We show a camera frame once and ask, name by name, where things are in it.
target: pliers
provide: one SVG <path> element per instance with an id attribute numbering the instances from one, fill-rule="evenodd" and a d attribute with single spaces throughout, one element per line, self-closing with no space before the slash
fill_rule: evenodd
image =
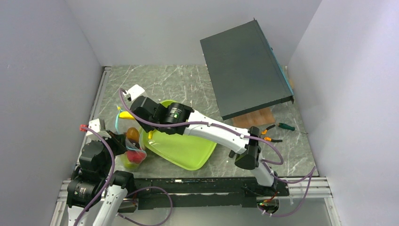
<path id="1" fill-rule="evenodd" d="M 271 125 L 269 127 L 267 127 L 264 131 L 262 131 L 262 135 L 266 135 L 267 131 L 270 130 L 271 128 L 274 128 L 276 125 Z M 283 142 L 283 140 L 275 140 L 275 139 L 271 139 L 270 137 L 264 137 L 264 140 L 270 141 L 270 142 L 274 142 L 274 143 L 279 143 L 279 142 Z"/>

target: lime green plastic tray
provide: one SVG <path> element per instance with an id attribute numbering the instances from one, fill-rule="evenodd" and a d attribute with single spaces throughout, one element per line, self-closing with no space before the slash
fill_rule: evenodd
<path id="1" fill-rule="evenodd" d="M 176 101 L 165 100 L 161 104 L 167 107 L 173 102 Z M 155 130 L 152 138 L 148 139 L 148 134 L 143 129 L 140 129 L 140 133 L 141 146 L 144 145 L 162 158 L 186 170 L 201 168 L 216 146 L 215 142 L 200 137 L 168 135 Z"/>

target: white wall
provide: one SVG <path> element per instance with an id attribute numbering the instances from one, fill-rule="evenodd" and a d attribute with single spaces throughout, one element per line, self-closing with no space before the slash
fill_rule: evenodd
<path id="1" fill-rule="evenodd" d="M 287 65 L 321 0 L 66 0 L 102 65 L 204 64 L 200 40 L 255 17 Z"/>
<path id="2" fill-rule="evenodd" d="M 63 0 L 0 8 L 0 225 L 49 225 L 101 66 Z"/>
<path id="3" fill-rule="evenodd" d="M 397 225 L 399 2 L 323 0 L 288 65 L 343 225 Z"/>

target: wooden block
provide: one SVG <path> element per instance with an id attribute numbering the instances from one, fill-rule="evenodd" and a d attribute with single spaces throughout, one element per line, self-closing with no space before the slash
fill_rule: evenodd
<path id="1" fill-rule="evenodd" d="M 233 126 L 246 129 L 251 126 L 260 126 L 275 122 L 276 120 L 268 107 L 233 118 Z"/>

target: gray marble surface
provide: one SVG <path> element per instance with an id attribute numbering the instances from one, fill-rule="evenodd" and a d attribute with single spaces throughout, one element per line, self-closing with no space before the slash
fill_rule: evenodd
<path id="1" fill-rule="evenodd" d="M 115 131 L 117 106 L 121 106 L 118 89 L 128 89 L 138 84 L 143 87 L 154 101 L 173 99 L 215 120 L 232 125 L 231 120 L 223 121 L 212 89 L 212 83 L 204 65 L 123 65 L 113 66 L 101 103 L 99 118 L 105 120 L 107 129 Z M 296 103 L 283 103 L 271 107 L 277 122 L 283 122 L 304 130 Z M 261 130 L 269 125 L 259 126 Z M 278 175 L 304 176 L 315 165 L 305 134 L 275 127 L 267 135 L 282 139 L 275 143 L 284 157 L 284 164 L 272 166 Z M 278 161 L 278 156 L 267 145 L 261 144 L 266 159 Z M 162 157 L 148 152 L 147 158 L 135 169 L 136 178 L 181 178 L 181 177 L 246 177 L 252 176 L 248 170 L 237 168 L 234 160 L 228 157 L 230 150 L 217 145 L 205 165 L 195 171 L 185 170 Z M 116 170 L 125 170 L 116 160 Z"/>

